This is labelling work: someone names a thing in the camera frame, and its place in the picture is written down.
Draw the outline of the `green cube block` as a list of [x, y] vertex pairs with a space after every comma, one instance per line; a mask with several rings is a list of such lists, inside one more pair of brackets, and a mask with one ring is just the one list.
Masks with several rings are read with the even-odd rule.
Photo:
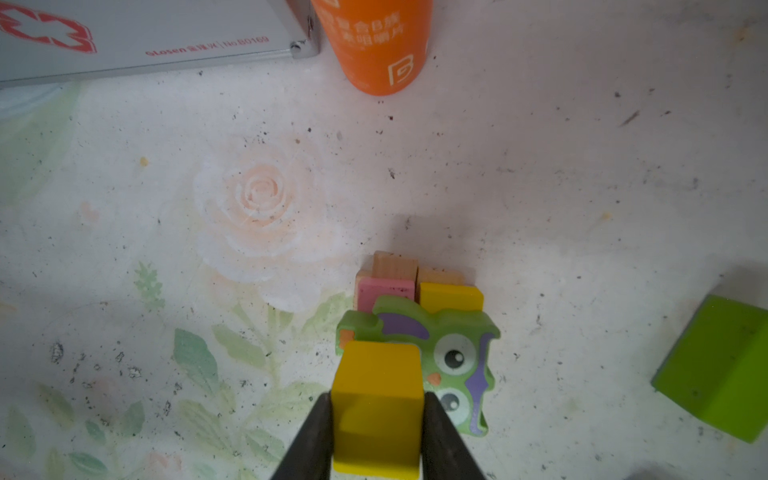
[[767, 311], [707, 296], [651, 384], [697, 419], [753, 443], [767, 425]]

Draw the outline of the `natural wood block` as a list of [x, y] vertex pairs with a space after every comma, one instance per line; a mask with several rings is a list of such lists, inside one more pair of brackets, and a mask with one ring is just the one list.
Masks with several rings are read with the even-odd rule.
[[407, 280], [415, 282], [419, 262], [400, 254], [376, 251], [373, 255], [372, 276], [374, 278]]
[[417, 284], [435, 283], [444, 285], [464, 285], [464, 275], [456, 270], [433, 267], [420, 267], [417, 273]]

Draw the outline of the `pink rectangular block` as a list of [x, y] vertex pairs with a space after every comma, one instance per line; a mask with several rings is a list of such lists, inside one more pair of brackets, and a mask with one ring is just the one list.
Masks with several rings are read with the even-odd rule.
[[371, 271], [360, 270], [355, 277], [353, 309], [371, 313], [381, 296], [396, 296], [414, 301], [416, 280], [416, 274], [410, 278], [379, 278], [374, 277]]

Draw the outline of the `yellow cube block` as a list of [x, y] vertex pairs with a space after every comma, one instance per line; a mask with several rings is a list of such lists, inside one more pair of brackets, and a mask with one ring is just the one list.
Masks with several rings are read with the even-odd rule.
[[420, 476], [425, 393], [417, 346], [347, 343], [331, 403], [335, 471], [390, 479]]

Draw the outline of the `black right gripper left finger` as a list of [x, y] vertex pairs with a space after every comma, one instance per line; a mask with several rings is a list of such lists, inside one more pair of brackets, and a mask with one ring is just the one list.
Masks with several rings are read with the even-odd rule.
[[334, 450], [331, 394], [322, 393], [271, 480], [329, 480]]

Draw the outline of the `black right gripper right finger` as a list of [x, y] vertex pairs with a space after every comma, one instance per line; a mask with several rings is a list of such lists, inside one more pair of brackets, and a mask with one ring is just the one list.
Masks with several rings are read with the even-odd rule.
[[433, 392], [425, 394], [421, 460], [426, 480], [484, 480], [485, 476]]

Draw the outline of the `yellow rectangular block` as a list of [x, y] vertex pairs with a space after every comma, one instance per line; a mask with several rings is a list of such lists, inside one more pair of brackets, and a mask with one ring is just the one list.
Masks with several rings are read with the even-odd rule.
[[484, 295], [475, 286], [422, 282], [419, 305], [429, 313], [442, 310], [482, 311]]

